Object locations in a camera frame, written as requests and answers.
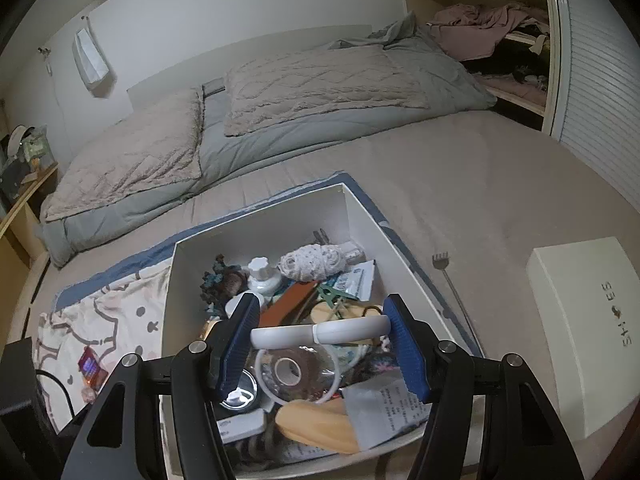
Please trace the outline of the white remote control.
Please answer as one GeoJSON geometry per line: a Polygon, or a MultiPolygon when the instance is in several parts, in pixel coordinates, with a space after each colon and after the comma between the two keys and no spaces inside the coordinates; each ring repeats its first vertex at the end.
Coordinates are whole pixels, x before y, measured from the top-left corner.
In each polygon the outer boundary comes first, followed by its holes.
{"type": "Polygon", "coordinates": [[[267,415],[262,408],[218,420],[218,432],[223,444],[241,441],[262,434],[267,427],[267,415]]]}

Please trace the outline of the black round tin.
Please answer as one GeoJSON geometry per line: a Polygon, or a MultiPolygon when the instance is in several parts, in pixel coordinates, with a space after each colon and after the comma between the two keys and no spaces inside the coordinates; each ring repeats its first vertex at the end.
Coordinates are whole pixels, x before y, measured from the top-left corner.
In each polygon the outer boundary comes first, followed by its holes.
{"type": "Polygon", "coordinates": [[[221,406],[232,413],[243,414],[254,410],[258,405],[259,387],[250,370],[243,370],[238,385],[221,402],[221,406]]]}

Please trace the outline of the white teal paper packet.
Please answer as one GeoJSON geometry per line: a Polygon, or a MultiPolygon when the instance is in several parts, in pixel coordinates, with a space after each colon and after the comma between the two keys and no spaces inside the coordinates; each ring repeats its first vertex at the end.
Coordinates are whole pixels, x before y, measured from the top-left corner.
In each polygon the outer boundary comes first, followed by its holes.
{"type": "Polygon", "coordinates": [[[342,397],[361,451],[419,426],[431,411],[430,404],[408,390],[399,370],[343,388],[342,397]]]}

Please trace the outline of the bag of pink snacks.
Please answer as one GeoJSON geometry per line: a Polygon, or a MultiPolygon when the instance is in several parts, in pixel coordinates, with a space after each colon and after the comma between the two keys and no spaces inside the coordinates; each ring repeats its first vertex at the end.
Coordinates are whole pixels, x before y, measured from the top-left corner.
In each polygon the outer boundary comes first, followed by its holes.
{"type": "Polygon", "coordinates": [[[81,399],[85,404],[93,404],[94,402],[96,402],[97,396],[98,393],[96,392],[96,390],[89,386],[85,386],[81,389],[81,399]]]}

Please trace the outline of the red cigarette pack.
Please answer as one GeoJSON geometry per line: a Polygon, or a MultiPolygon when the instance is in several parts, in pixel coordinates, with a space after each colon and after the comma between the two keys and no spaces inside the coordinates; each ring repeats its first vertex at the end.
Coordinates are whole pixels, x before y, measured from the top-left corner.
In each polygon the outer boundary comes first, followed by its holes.
{"type": "Polygon", "coordinates": [[[101,390],[108,377],[108,373],[101,366],[96,352],[89,346],[85,346],[78,360],[78,370],[84,378],[85,384],[95,392],[101,390]]]}

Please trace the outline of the cartoon bear blanket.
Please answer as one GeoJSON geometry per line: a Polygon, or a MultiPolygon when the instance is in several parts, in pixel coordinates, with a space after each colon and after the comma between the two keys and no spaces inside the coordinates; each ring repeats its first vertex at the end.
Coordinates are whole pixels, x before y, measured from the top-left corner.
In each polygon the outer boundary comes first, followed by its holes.
{"type": "Polygon", "coordinates": [[[85,348],[106,370],[129,352],[145,359],[177,353],[206,321],[200,286],[216,256],[238,266],[254,257],[277,263],[309,244],[314,232],[328,234],[332,244],[356,244],[374,263],[372,302],[397,292],[440,338],[475,351],[409,247],[358,183],[341,172],[171,235],[67,287],[55,311],[40,316],[36,367],[64,382],[74,407],[82,408],[78,361],[85,348]]]}

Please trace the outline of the white shoe box lid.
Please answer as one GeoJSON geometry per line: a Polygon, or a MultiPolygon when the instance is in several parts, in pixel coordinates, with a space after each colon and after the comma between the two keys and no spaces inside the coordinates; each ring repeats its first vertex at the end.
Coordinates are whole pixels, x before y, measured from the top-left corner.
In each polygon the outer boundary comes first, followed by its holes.
{"type": "Polygon", "coordinates": [[[639,277],[615,237],[535,248],[526,271],[570,440],[639,396],[639,277]]]}

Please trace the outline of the dark blue figurine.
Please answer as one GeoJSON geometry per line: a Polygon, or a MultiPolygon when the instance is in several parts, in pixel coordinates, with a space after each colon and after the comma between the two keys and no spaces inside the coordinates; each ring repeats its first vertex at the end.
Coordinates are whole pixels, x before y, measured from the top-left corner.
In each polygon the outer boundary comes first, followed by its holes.
{"type": "Polygon", "coordinates": [[[226,318],[226,304],[247,290],[247,279],[248,273],[242,266],[228,266],[223,255],[216,255],[212,270],[203,274],[200,286],[200,297],[206,303],[206,311],[213,316],[226,318]]]}

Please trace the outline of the metal back scratcher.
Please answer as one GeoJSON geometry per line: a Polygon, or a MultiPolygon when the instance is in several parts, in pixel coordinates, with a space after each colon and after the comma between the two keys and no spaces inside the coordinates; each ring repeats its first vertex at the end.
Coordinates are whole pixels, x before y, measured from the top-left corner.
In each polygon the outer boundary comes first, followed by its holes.
{"type": "Polygon", "coordinates": [[[454,286],[454,282],[452,281],[452,279],[449,276],[449,273],[447,271],[448,266],[450,263],[450,259],[449,259],[449,255],[446,252],[439,252],[438,254],[434,254],[432,255],[432,265],[434,266],[434,268],[436,270],[439,270],[439,272],[442,274],[442,276],[444,277],[450,292],[452,293],[452,296],[454,296],[454,301],[456,302],[456,304],[458,305],[458,308],[460,309],[464,320],[465,320],[465,324],[466,327],[469,329],[469,332],[471,334],[471,337],[474,341],[474,344],[477,346],[478,352],[480,352],[480,356],[485,356],[485,350],[484,347],[482,345],[482,343],[480,342],[480,338],[478,338],[477,336],[477,332],[475,329],[475,326],[471,320],[471,317],[469,316],[469,312],[468,309],[465,307],[463,300],[461,298],[461,296],[459,295],[456,286],[454,286]]]}

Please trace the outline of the clear tape roll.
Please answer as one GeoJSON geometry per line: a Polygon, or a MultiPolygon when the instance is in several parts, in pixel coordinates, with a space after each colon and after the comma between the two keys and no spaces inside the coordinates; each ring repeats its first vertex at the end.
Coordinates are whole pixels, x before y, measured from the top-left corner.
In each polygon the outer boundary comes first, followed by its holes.
{"type": "Polygon", "coordinates": [[[254,372],[260,390],[279,405],[293,401],[326,403],[342,381],[337,354],[322,344],[258,350],[254,372]]]}

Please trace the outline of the wooden side shelf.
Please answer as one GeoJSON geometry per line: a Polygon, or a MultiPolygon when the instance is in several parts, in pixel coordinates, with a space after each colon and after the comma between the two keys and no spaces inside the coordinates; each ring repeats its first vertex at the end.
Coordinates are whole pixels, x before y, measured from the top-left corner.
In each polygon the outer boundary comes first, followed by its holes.
{"type": "Polygon", "coordinates": [[[37,215],[30,201],[58,174],[55,162],[38,174],[1,221],[1,347],[26,333],[32,302],[50,264],[38,237],[37,215]]]}

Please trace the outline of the brown leather case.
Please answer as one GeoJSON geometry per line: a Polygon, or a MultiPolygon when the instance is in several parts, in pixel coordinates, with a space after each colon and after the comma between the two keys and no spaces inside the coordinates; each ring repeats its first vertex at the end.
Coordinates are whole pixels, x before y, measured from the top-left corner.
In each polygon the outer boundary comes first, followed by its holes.
{"type": "Polygon", "coordinates": [[[317,286],[317,281],[294,283],[277,301],[262,312],[258,327],[280,326],[296,308],[300,307],[311,296],[317,286]]]}

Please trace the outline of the white plastic bottle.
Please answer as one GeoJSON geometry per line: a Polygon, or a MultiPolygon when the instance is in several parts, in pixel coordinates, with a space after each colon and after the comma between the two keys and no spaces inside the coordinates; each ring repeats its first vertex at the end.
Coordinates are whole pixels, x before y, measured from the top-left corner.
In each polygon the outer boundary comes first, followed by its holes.
{"type": "Polygon", "coordinates": [[[247,286],[262,296],[273,296],[282,284],[282,274],[267,257],[255,257],[247,265],[247,286]]]}

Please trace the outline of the green hair clip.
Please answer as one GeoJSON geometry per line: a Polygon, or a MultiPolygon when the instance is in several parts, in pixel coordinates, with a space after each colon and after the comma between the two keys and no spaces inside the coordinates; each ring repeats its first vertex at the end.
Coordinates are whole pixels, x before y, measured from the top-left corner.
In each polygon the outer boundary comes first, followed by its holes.
{"type": "Polygon", "coordinates": [[[317,292],[319,298],[329,307],[329,320],[333,320],[334,318],[341,320],[343,318],[342,310],[352,302],[358,301],[355,296],[346,294],[346,292],[342,292],[326,284],[319,284],[317,292]]]}

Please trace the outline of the white knitted cloth ball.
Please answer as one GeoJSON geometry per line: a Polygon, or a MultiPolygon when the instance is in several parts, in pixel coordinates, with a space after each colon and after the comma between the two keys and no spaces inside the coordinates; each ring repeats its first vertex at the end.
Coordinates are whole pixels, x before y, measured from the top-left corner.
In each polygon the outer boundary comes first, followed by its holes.
{"type": "Polygon", "coordinates": [[[346,258],[336,245],[299,247],[283,255],[278,262],[278,270],[296,282],[322,282],[343,272],[346,266],[346,258]]]}

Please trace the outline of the left beige quilted blanket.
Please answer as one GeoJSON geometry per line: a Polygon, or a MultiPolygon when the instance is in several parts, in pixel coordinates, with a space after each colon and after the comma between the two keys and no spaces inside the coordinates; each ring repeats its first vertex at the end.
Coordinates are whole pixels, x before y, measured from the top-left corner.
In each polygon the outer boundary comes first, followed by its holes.
{"type": "Polygon", "coordinates": [[[180,90],[104,130],[78,153],[43,207],[53,222],[201,177],[202,92],[180,90]]]}

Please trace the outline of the beige quilted blanket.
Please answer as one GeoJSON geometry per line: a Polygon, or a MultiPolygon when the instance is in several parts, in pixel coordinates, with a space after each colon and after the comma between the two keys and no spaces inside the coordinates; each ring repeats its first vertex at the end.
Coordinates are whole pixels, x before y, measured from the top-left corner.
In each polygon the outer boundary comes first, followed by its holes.
{"type": "Polygon", "coordinates": [[[338,110],[430,107],[418,81],[377,44],[258,58],[229,70],[224,86],[226,136],[338,110]]]}
{"type": "Polygon", "coordinates": [[[78,153],[43,207],[53,222],[201,177],[202,92],[180,90],[104,130],[78,153]]]}

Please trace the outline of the white cap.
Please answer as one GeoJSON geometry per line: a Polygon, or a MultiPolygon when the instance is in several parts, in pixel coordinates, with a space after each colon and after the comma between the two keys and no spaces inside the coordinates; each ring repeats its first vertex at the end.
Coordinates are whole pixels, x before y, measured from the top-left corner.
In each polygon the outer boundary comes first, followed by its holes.
{"type": "Polygon", "coordinates": [[[19,125],[15,127],[10,135],[6,156],[9,160],[25,159],[23,141],[35,131],[34,127],[19,125]]]}

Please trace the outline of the white louvered door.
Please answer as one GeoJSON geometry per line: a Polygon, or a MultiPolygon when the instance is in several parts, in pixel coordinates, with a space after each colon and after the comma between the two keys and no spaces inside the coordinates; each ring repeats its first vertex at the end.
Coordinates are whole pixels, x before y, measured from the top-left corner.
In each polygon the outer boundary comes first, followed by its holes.
{"type": "Polygon", "coordinates": [[[639,46],[608,0],[555,0],[552,136],[639,207],[639,46]]]}

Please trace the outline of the grey folded duvet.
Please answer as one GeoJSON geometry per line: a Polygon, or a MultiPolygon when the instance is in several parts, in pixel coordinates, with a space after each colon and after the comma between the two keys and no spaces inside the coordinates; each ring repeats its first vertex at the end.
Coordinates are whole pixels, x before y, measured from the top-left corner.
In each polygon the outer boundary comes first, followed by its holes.
{"type": "Polygon", "coordinates": [[[198,160],[201,177],[132,194],[117,203],[44,222],[41,238],[52,263],[65,266],[76,255],[116,240],[212,186],[281,160],[370,136],[412,122],[468,110],[488,110],[489,93],[454,58],[436,44],[413,15],[367,37],[339,39],[315,49],[382,47],[386,55],[418,81],[430,107],[375,107],[311,115],[259,129],[244,136],[226,136],[224,120],[230,98],[222,78],[194,88],[202,92],[204,122],[198,160]]]}

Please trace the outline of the white headboard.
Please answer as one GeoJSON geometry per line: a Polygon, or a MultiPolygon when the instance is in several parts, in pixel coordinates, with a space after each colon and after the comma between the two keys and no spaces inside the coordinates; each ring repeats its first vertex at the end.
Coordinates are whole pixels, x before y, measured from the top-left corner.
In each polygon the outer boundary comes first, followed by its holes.
{"type": "Polygon", "coordinates": [[[195,55],[161,70],[127,90],[134,110],[143,110],[163,96],[222,78],[228,70],[256,58],[310,50],[346,38],[361,38],[372,32],[371,25],[332,25],[275,32],[226,44],[195,55]]]}

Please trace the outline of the right beige quilted blanket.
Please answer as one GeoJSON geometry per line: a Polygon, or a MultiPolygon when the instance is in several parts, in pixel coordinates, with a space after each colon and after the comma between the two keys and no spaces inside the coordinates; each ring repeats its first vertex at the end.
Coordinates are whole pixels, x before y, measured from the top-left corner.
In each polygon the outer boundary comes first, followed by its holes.
{"type": "Polygon", "coordinates": [[[224,86],[226,136],[338,110],[430,107],[418,81],[377,44],[258,58],[229,70],[224,86]]]}

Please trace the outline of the pink clothes pile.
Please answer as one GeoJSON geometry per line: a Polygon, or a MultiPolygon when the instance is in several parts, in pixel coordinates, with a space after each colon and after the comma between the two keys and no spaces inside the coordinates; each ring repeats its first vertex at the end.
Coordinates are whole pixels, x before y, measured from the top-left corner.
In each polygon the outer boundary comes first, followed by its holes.
{"type": "Polygon", "coordinates": [[[457,3],[437,12],[426,28],[445,53],[462,62],[489,58],[507,34],[529,24],[546,34],[547,12],[516,2],[493,8],[457,3]]]}

